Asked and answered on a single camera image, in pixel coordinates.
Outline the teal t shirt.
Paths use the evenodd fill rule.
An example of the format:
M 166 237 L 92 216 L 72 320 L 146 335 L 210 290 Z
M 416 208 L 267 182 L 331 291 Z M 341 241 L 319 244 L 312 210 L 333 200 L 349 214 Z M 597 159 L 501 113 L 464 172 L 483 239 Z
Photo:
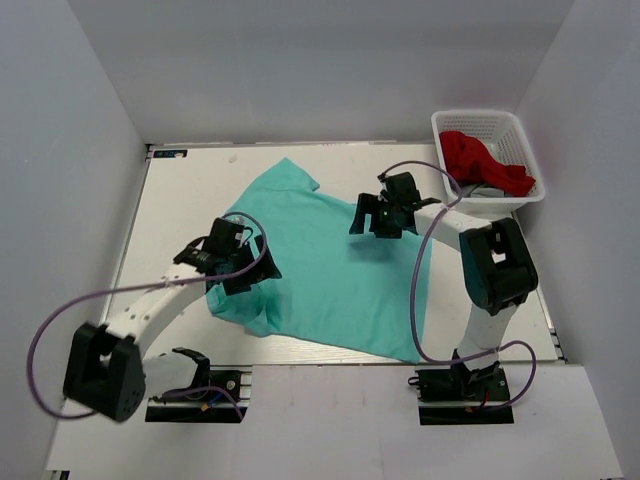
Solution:
M 213 287 L 211 314 L 265 337 L 284 335 L 416 363 L 411 332 L 423 331 L 429 267 L 423 265 L 409 302 L 421 239 L 377 239 L 349 233 L 355 207 L 326 195 L 288 159 L 258 176 L 233 204 L 256 218 L 281 272 L 250 291 L 228 295 Z

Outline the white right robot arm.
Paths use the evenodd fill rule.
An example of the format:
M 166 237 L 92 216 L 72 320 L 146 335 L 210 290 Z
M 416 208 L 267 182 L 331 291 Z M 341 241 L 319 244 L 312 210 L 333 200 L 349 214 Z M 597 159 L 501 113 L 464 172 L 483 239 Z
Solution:
M 499 353 L 512 346 L 523 346 L 531 360 L 537 361 L 533 348 L 526 342 L 503 341 L 511 318 L 538 286 L 536 268 L 514 219 L 489 221 L 433 199 L 402 204 L 382 194 L 361 193 L 349 233 L 362 234 L 367 216 L 371 218 L 369 231 L 377 238 L 400 239 L 405 232 L 422 237 L 409 290 L 411 336 L 418 355 L 425 362 L 461 366 L 451 374 L 452 388 L 459 396 L 472 399 L 484 391 L 487 376 L 499 366 Z M 447 360 L 428 356 L 417 331 L 418 280 L 424 252 L 431 240 L 459 253 L 464 286 L 471 301 L 463 337 Z

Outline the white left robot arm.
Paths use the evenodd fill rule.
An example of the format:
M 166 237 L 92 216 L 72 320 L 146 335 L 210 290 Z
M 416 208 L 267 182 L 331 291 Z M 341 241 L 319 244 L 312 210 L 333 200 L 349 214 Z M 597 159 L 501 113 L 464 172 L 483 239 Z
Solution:
M 64 395 L 123 423 L 148 399 L 199 399 L 211 391 L 210 360 L 186 347 L 157 356 L 148 350 L 160 334 L 214 286 L 244 293 L 279 277 L 266 239 L 237 239 L 216 253 L 192 244 L 177 254 L 156 284 L 122 312 L 98 326 L 83 324 L 74 333 Z

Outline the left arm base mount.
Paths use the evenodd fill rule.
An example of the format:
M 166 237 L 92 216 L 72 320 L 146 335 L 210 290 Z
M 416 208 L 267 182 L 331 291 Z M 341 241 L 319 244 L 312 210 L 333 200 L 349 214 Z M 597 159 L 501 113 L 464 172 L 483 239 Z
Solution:
M 251 367 L 211 367 L 195 393 L 149 400 L 147 423 L 240 424 L 247 413 Z

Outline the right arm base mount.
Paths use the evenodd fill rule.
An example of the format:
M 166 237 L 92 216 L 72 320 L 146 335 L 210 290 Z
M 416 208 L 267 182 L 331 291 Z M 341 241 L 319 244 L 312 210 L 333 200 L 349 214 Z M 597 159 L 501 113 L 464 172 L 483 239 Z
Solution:
M 467 385 L 453 369 L 418 369 L 407 380 L 417 394 L 421 426 L 511 425 L 511 399 L 505 372 Z

